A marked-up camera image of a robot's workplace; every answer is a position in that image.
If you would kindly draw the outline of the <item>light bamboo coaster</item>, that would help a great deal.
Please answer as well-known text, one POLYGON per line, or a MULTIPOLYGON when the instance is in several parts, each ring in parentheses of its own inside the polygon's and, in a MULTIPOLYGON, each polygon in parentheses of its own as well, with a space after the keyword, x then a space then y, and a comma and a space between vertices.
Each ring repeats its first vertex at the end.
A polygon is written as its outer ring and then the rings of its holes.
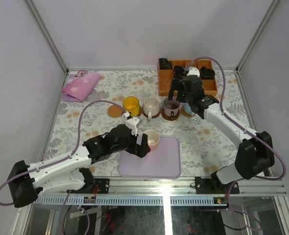
POLYGON ((118 118, 120 116, 122 116, 123 114, 123 111, 122 109, 120 109, 118 106, 116 105, 111 105, 109 108, 108 108, 108 115, 112 118, 118 118))
POLYGON ((192 118, 192 117, 194 117, 195 115, 190 115, 190 114, 188 114, 186 111, 185 111, 185 109, 184 109, 184 107, 182 106, 181 107, 181 113, 185 116, 185 117, 187 117, 187 118, 192 118))

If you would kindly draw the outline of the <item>grey purple ceramic mug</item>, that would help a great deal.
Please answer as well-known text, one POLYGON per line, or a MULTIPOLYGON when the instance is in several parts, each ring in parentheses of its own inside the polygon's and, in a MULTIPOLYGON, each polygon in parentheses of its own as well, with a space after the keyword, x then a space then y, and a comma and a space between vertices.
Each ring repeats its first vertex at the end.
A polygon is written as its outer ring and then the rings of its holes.
POLYGON ((167 97, 163 101, 163 110, 167 116, 176 115, 180 109, 180 103, 175 97, 169 100, 167 97))

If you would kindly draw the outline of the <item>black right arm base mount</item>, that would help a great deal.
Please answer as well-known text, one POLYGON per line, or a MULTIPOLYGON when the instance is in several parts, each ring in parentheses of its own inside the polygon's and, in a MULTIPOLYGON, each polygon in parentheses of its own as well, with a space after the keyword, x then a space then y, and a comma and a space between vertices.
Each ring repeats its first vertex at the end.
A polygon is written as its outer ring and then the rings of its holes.
POLYGON ((216 172, 210 177, 195 177, 194 182, 190 187, 196 190, 196 194, 225 194, 230 191, 230 194, 239 194, 240 190, 238 183, 230 187, 231 183, 222 184, 217 177, 216 172))

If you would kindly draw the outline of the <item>dark wooden grooved coaster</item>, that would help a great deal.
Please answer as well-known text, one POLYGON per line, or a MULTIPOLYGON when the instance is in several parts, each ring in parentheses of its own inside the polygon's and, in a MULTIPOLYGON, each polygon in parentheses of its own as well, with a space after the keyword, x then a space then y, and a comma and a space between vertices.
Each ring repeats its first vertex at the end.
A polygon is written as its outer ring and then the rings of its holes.
POLYGON ((180 111, 178 111, 178 113, 176 115, 172 115, 171 117, 170 116, 167 116, 165 113, 164 113, 164 110, 162 109, 161 110, 161 115, 162 117, 167 120, 167 121, 175 121, 179 118, 180 116, 180 111))
POLYGON ((161 114, 161 109, 159 109, 158 112, 153 112, 151 110, 142 110, 142 114, 148 119, 152 120, 154 118, 157 118, 161 114))
POLYGON ((138 112, 138 114, 136 116, 139 117, 139 116, 141 116, 141 114, 142 114, 142 106, 139 105, 139 112, 138 112))

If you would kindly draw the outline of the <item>white ceramic mug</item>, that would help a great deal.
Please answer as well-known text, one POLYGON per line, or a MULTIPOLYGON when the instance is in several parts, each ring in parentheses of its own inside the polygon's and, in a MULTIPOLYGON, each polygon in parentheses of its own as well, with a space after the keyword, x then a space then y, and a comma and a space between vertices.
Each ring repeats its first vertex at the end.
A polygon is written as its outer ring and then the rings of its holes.
POLYGON ((154 97, 148 97, 144 100, 144 104, 143 104, 143 110, 151 110, 151 111, 155 111, 158 112, 160 109, 160 103, 159 101, 154 98, 154 97))

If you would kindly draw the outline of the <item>yellow ceramic mug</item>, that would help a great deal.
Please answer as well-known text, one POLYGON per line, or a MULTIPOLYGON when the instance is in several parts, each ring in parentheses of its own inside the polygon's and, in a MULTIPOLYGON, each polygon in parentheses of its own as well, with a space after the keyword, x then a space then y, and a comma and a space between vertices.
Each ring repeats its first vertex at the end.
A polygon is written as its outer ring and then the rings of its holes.
POLYGON ((139 100, 134 96, 129 96, 123 100, 123 107, 125 111, 129 112, 131 116, 137 116, 140 112, 139 100))

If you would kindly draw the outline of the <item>pink ceramic mug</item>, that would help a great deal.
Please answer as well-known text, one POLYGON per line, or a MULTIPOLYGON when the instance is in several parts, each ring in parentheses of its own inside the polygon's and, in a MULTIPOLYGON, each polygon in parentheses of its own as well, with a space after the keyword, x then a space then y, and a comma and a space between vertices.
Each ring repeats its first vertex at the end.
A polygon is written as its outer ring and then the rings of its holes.
POLYGON ((151 151, 156 150, 159 144, 159 140, 160 140, 160 136, 158 132, 155 130, 147 130, 144 133, 148 136, 147 141, 148 141, 148 146, 150 147, 150 150, 151 151))

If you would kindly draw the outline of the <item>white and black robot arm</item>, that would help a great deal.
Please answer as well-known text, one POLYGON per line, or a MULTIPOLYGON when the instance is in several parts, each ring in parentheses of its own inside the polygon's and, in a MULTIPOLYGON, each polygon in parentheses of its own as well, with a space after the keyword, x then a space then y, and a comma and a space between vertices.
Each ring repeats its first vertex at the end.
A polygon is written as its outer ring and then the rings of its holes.
POLYGON ((215 125, 237 148, 235 162, 213 173, 210 185, 214 192, 222 193, 229 183, 239 179, 249 180, 274 165, 271 136, 267 132, 258 133, 245 127, 223 110, 214 96, 205 94, 197 75, 173 79, 169 99, 173 98, 175 91, 178 102, 188 104, 193 113, 215 125))
POLYGON ((116 152, 126 151, 139 158, 150 151, 147 134, 138 134, 124 124, 109 132, 86 140, 73 154, 64 154, 56 159, 26 164, 16 162, 8 176, 8 186, 13 206, 21 208, 33 203, 45 192, 74 190, 90 193, 95 181, 89 166, 104 161, 116 152))

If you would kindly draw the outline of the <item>light blue ceramic mug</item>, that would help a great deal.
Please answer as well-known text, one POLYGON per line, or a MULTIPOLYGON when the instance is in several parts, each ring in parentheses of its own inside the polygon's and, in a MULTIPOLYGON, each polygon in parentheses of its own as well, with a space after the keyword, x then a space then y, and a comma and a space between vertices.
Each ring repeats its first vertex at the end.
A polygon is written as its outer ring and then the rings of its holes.
POLYGON ((188 103, 184 103, 184 104, 183 104, 183 108, 184 108, 184 111, 185 111, 188 115, 190 115, 190 116, 194 116, 194 115, 195 115, 195 113, 191 110, 191 107, 189 106, 188 103))

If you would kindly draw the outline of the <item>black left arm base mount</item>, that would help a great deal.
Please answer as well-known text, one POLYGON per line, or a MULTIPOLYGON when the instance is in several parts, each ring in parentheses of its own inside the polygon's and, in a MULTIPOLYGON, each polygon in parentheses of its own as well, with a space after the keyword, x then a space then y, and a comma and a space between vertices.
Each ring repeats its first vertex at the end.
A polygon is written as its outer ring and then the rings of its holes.
POLYGON ((94 178, 92 173, 83 169, 75 171, 79 176, 79 181, 83 182, 83 185, 78 188, 68 188, 67 192, 77 194, 108 194, 110 189, 110 180, 108 178, 94 178))

